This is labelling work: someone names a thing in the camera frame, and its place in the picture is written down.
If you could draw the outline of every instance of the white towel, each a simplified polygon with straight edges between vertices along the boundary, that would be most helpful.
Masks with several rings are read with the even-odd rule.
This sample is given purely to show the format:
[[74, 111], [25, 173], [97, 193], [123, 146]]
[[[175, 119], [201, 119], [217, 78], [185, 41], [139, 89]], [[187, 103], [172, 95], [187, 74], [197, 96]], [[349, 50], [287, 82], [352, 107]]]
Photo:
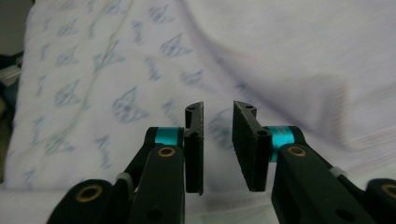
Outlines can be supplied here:
[[393, 160], [384, 143], [396, 136], [394, 8], [390, 1], [37, 1], [6, 187], [114, 182], [148, 127], [184, 126], [184, 108], [199, 101], [205, 196], [188, 195], [188, 212], [269, 203], [265, 193], [248, 193], [236, 161], [234, 100], [257, 106], [262, 125], [300, 126], [335, 165]]

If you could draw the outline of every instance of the teal spacer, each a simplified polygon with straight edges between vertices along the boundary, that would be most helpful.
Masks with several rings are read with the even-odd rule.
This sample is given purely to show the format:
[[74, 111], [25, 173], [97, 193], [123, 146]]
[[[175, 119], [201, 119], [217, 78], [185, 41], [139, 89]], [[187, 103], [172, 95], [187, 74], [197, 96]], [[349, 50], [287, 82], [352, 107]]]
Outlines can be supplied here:
[[288, 126], [267, 126], [272, 134], [273, 155], [271, 162], [277, 161], [277, 152], [279, 149], [289, 143], [294, 143], [294, 135]]
[[155, 143], [164, 145], [177, 146], [178, 142], [178, 128], [158, 128], [155, 135]]

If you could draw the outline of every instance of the brass grommet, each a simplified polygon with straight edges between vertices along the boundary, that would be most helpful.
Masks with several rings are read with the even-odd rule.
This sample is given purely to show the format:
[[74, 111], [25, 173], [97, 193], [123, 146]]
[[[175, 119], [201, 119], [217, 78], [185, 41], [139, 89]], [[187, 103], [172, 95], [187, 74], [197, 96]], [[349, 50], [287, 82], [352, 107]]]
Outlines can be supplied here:
[[381, 189], [388, 194], [389, 197], [396, 199], [396, 186], [392, 184], [384, 184]]
[[291, 155], [298, 156], [298, 157], [304, 157], [306, 155], [306, 151], [300, 147], [289, 147], [288, 152]]
[[76, 200], [80, 203], [87, 203], [95, 200], [102, 193], [103, 188], [100, 185], [89, 185], [80, 190], [76, 196]]
[[158, 155], [161, 157], [171, 157], [175, 155], [176, 151], [174, 148], [171, 147], [162, 147], [160, 150], [158, 150]]

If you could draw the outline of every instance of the screw hole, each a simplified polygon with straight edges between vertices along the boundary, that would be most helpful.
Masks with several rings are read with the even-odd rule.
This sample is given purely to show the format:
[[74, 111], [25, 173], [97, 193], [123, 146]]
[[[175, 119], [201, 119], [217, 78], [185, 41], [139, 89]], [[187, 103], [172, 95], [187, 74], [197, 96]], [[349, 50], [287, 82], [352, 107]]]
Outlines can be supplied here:
[[258, 131], [257, 134], [258, 134], [258, 135], [266, 136], [266, 135], [267, 135], [267, 132], [266, 132], [266, 131]]
[[193, 133], [190, 134], [190, 136], [191, 136], [191, 137], [197, 137], [197, 136], [198, 136], [198, 133], [193, 132]]
[[337, 210], [335, 210], [335, 214], [347, 222], [354, 222], [356, 220], [355, 216], [353, 216], [353, 214], [346, 209], [338, 208]]
[[162, 217], [163, 217], [163, 213], [159, 209], [151, 209], [146, 214], [146, 219], [149, 222], [157, 222], [161, 220]]
[[102, 193], [103, 189], [99, 185], [89, 185], [80, 190], [76, 196], [76, 200], [80, 203], [87, 203], [95, 200]]

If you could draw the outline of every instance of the blue pattern print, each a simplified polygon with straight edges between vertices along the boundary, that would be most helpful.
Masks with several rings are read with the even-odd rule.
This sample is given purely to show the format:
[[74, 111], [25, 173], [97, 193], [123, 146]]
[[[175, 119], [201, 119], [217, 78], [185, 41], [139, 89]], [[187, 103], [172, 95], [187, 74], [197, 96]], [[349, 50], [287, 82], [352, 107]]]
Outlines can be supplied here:
[[120, 11], [120, 0], [110, 1], [105, 8], [105, 13], [107, 15], [116, 15], [119, 11]]
[[37, 92], [35, 93], [35, 96], [41, 96], [43, 93], [43, 87], [44, 87], [44, 81], [46, 80], [47, 76], [42, 76], [38, 78], [37, 81]]
[[38, 143], [38, 139], [40, 138], [40, 129], [43, 124], [44, 118], [36, 119], [33, 121], [33, 140], [31, 145], [35, 145]]
[[55, 95], [55, 105], [58, 107], [66, 105], [76, 105], [80, 103], [79, 98], [75, 95], [78, 80], [61, 88]]
[[44, 22], [43, 31], [47, 31], [49, 29], [49, 23], [50, 23], [50, 19], [46, 19], [46, 21]]
[[95, 34], [95, 23], [92, 23], [90, 25], [90, 27], [88, 27], [88, 33], [89, 33], [89, 36], [88, 36], [89, 39], [92, 39], [92, 38], [94, 38], [96, 36], [96, 34]]
[[35, 179], [35, 168], [25, 172], [24, 176], [24, 185], [28, 189], [33, 189], [33, 180]]
[[93, 4], [95, 3], [95, 0], [91, 0], [88, 2], [88, 12], [92, 13], [93, 11]]
[[67, 0], [61, 6], [61, 11], [72, 10], [78, 7], [75, 3], [75, 0]]
[[43, 62], [46, 60], [46, 52], [47, 49], [49, 48], [50, 44], [46, 44], [41, 48], [41, 55], [40, 55], [40, 61]]
[[95, 141], [98, 144], [98, 149], [102, 153], [102, 164], [100, 165], [103, 169], [108, 169], [111, 166], [109, 152], [108, 152], [108, 145], [110, 145], [110, 137], [105, 135], [104, 137], [97, 139]]
[[119, 123], [129, 123], [149, 116], [149, 112], [146, 112], [137, 105], [135, 101], [136, 92], [137, 87], [134, 87], [114, 102], [113, 115]]
[[161, 75], [158, 73], [157, 66], [153, 58], [147, 58], [145, 60], [146, 65], [148, 66], [149, 80], [157, 81], [161, 78]]
[[180, 80], [187, 86], [196, 87], [208, 92], [217, 92], [217, 90], [203, 81], [203, 71], [198, 71], [196, 73], [182, 73], [180, 74]]
[[125, 57], [119, 55], [114, 51], [114, 48], [118, 45], [119, 41], [112, 42], [104, 54], [98, 54], [93, 57], [93, 63], [95, 66], [94, 72], [98, 72], [102, 68], [111, 65], [113, 63], [120, 63], [125, 60]]
[[78, 29], [74, 27], [77, 19], [70, 21], [66, 25], [61, 26], [61, 28], [58, 31], [58, 36], [63, 37], [63, 36], [68, 36], [68, 35], [75, 35], [78, 33]]
[[181, 37], [182, 35], [180, 34], [163, 43], [161, 45], [161, 53], [168, 58], [191, 53], [191, 49], [188, 49], [181, 45]]
[[134, 29], [134, 42], [137, 45], [142, 45], [143, 44], [143, 37], [142, 37], [143, 22], [133, 21], [132, 26]]
[[71, 64], [75, 64], [78, 63], [78, 60], [74, 57], [74, 53], [76, 51], [77, 46], [61, 53], [58, 56], [58, 60], [56, 61], [56, 65], [58, 67], [61, 66], [66, 66], [66, 65], [71, 65]]
[[48, 140], [45, 154], [49, 156], [53, 153], [70, 152], [74, 149], [75, 147], [68, 143], [61, 134], [56, 134]]
[[171, 120], [173, 126], [180, 126], [180, 122], [178, 121], [177, 115], [175, 114], [175, 101], [173, 99], [169, 100], [163, 105], [163, 111], [165, 116]]
[[174, 17], [170, 17], [167, 14], [168, 5], [164, 7], [151, 7], [148, 10], [149, 17], [157, 23], [168, 23], [174, 21]]
[[231, 109], [218, 113], [209, 123], [210, 136], [220, 148], [233, 148], [233, 111]]

